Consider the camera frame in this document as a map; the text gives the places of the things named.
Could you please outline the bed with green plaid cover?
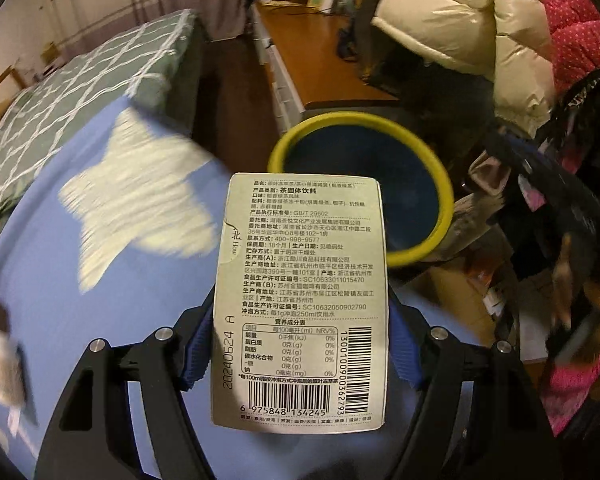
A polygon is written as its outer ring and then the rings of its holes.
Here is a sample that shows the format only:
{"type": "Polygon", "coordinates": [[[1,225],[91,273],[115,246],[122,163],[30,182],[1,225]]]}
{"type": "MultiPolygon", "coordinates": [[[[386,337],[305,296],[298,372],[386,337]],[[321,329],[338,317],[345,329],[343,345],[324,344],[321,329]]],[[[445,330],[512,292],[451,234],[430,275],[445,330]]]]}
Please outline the bed with green plaid cover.
{"type": "Polygon", "coordinates": [[[134,27],[19,92],[0,118],[0,217],[87,122],[119,96],[190,125],[207,34],[192,9],[134,27]]]}

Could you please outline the blue star tablecloth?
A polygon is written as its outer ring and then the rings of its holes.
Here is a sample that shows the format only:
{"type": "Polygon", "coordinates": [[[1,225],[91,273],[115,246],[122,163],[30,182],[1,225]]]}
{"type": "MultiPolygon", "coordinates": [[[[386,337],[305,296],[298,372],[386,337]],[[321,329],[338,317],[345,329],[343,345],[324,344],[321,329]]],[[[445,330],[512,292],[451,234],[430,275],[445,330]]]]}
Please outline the blue star tablecloth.
{"type": "MultiPolygon", "coordinates": [[[[132,344],[175,322],[206,299],[215,279],[228,171],[219,160],[166,122],[127,99],[106,106],[43,169],[0,235],[0,323],[7,323],[23,366],[27,404],[15,434],[0,404],[0,442],[7,465],[34,478],[45,430],[62,388],[93,339],[132,344]],[[116,120],[129,110],[143,133],[116,140],[116,120]],[[112,259],[82,270],[82,221],[61,201],[61,189],[93,167],[105,174],[96,198],[112,211],[96,212],[96,226],[158,220],[155,200],[166,203],[166,183],[180,186],[184,205],[167,248],[146,249],[136,240],[96,243],[112,259]]],[[[388,424],[371,434],[276,436],[214,426],[209,373],[184,401],[196,435],[219,479],[381,479],[406,436],[417,394],[390,365],[388,424]]]]}

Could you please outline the wooden desk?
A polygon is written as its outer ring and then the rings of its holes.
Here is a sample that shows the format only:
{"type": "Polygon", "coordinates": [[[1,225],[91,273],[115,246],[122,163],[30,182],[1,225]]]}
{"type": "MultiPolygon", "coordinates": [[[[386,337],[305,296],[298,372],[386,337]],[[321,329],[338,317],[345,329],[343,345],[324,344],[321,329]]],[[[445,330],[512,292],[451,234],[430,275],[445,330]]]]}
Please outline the wooden desk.
{"type": "Polygon", "coordinates": [[[256,2],[250,18],[280,133],[325,110],[398,104],[390,94],[363,82],[356,64],[337,55],[338,32],[346,24],[342,16],[256,2]]]}

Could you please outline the pink dotted sleeve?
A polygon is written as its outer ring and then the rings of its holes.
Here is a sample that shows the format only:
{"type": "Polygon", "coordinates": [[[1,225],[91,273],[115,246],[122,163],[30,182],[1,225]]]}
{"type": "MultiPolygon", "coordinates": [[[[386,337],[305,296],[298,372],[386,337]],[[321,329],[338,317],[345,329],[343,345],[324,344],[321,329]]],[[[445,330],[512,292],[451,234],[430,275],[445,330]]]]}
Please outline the pink dotted sleeve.
{"type": "Polygon", "coordinates": [[[591,0],[543,0],[552,40],[554,84],[561,98],[600,70],[600,12],[591,0]]]}

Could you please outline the grey tea box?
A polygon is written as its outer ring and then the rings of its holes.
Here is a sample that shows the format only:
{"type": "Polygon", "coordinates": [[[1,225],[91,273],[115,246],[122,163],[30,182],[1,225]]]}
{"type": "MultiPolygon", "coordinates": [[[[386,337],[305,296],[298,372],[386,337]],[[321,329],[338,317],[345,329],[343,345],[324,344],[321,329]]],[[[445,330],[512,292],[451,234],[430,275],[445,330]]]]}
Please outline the grey tea box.
{"type": "Polygon", "coordinates": [[[230,179],[213,301],[215,424],[272,434],[379,429],[388,321],[376,180],[230,179]]]}

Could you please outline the small white pill bottle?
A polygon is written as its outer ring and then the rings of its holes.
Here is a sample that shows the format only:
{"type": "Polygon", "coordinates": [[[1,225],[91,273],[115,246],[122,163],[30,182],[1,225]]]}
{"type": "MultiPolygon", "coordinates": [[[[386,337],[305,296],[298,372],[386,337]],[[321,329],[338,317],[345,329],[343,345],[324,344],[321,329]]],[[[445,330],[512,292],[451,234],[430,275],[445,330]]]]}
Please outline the small white pill bottle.
{"type": "Polygon", "coordinates": [[[9,334],[0,330],[0,404],[6,408],[23,408],[26,389],[18,348],[9,334]]]}

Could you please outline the yellow rim trash bin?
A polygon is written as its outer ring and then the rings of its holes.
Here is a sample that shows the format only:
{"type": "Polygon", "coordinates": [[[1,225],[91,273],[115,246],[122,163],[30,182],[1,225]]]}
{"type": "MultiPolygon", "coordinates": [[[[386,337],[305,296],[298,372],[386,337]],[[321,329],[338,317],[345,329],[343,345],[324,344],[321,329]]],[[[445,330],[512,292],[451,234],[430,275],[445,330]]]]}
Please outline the yellow rim trash bin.
{"type": "Polygon", "coordinates": [[[375,179],[391,269],[424,260],[451,226],[454,194],[442,162],[416,134],[378,115],[336,110],[300,122],[273,148],[268,171],[375,179]]]}

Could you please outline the cream puffer jacket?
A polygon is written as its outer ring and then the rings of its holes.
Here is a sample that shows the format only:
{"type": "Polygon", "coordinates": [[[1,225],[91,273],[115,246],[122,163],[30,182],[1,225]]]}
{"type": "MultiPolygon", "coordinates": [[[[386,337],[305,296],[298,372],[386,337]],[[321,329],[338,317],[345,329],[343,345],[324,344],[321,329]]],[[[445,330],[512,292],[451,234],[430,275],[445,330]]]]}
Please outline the cream puffer jacket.
{"type": "Polygon", "coordinates": [[[494,112],[535,136],[556,101],[542,0],[379,0],[372,23],[448,70],[493,84],[494,112]]]}

